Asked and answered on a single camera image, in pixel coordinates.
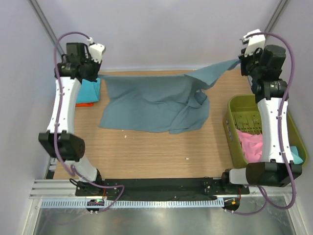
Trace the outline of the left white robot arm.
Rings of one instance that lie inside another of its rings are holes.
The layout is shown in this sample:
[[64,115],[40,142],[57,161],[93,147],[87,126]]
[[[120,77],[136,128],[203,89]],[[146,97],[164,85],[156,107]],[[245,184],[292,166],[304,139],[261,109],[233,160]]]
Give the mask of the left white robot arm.
[[85,154],[85,142],[74,133],[74,115],[78,93],[85,79],[96,82],[105,46],[89,40],[67,43],[61,62],[55,62],[56,94],[52,116],[45,132],[38,140],[50,157],[55,158],[72,177],[87,183],[87,191],[94,196],[103,192],[99,172]]

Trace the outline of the grey blue t shirt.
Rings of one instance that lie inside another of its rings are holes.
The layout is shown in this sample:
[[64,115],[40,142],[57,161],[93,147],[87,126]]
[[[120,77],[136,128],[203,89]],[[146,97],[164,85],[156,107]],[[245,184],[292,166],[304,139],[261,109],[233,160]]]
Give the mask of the grey blue t shirt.
[[239,63],[228,60],[176,75],[101,75],[109,103],[99,127],[170,134],[200,129],[210,109],[205,91]]

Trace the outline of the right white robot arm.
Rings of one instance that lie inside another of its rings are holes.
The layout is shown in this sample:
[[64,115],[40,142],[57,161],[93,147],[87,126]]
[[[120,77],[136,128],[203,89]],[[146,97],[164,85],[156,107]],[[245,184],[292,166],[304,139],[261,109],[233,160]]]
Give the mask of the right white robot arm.
[[[285,58],[286,50],[275,45],[247,46],[239,55],[241,74],[252,79],[252,94],[234,96],[227,104],[224,129],[234,168],[220,182],[224,193],[238,185],[285,187],[302,174],[288,134],[288,83],[280,78]],[[239,133],[262,138],[260,159],[247,159]]]

